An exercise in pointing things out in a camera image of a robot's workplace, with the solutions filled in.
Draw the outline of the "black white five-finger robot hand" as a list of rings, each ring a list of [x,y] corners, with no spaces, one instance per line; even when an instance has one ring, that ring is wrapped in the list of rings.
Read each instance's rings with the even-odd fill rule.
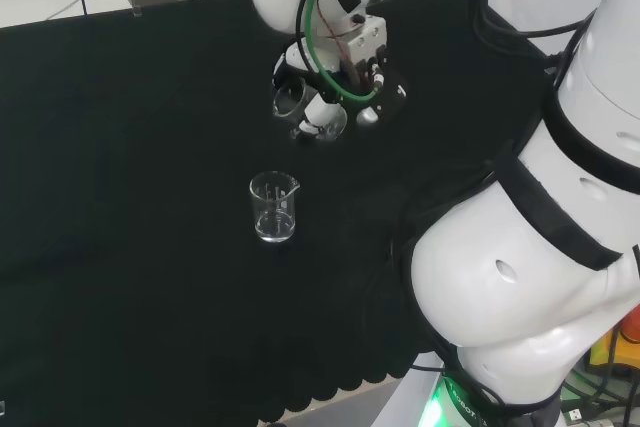
[[[392,119],[406,104],[404,79],[382,45],[359,61],[322,43],[305,40],[283,51],[273,67],[273,116],[297,142],[333,142],[349,123],[370,129]]]

